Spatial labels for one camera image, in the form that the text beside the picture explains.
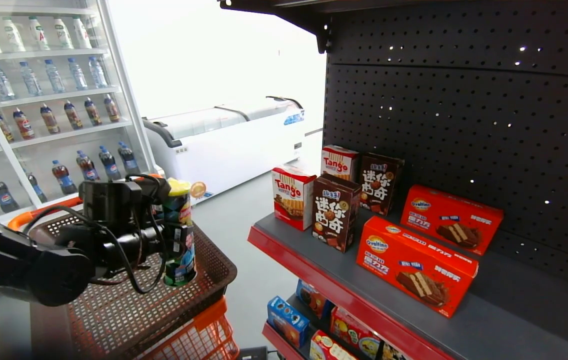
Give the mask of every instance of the gray floor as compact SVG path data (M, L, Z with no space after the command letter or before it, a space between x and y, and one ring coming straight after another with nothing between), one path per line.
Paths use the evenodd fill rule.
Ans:
M322 132L306 137L298 167L318 174ZM237 278L226 290L227 317L240 348L273 346L262 335L266 304L274 296L295 292L297 277L248 243L250 227L273 212L273 188L269 173L198 204L193 219L237 266Z

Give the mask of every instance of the chest freezer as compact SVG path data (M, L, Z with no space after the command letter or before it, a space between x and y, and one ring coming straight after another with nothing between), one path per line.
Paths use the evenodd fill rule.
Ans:
M191 204L300 157L304 109L266 96L200 111L144 119L156 164L191 183Z

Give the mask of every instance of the shopping cart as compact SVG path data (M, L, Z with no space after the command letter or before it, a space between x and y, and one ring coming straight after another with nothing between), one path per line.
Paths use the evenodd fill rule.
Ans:
M52 207L80 204L79 198L72 198ZM44 209L18 215L9 227L19 230ZM78 221L72 215L62 215L35 225L28 235L37 242L50 242L62 226ZM147 294L138 294L128 282L110 286L90 284L68 305L31 304L33 358L47 358L51 354L56 354L59 360L237 357L239 351L224 315L223 296L238 269L197 225L193 234L197 276L187 285L174 288L159 284ZM161 265L159 255L149 256L144 265L149 269L138 270L135 276L140 283L149 284ZM113 280L124 276L122 273Z

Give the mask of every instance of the snack canister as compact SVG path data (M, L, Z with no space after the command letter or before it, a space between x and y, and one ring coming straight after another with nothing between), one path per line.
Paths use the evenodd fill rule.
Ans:
M167 236L172 239L166 260L164 284L182 287L195 278L195 243L191 219L191 184L168 178L170 192L162 205Z

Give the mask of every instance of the white wall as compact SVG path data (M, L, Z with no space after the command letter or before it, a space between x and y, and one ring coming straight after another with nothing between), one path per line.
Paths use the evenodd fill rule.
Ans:
M326 57L313 34L215 0L110 2L142 116L153 119L267 95L298 100L321 128Z

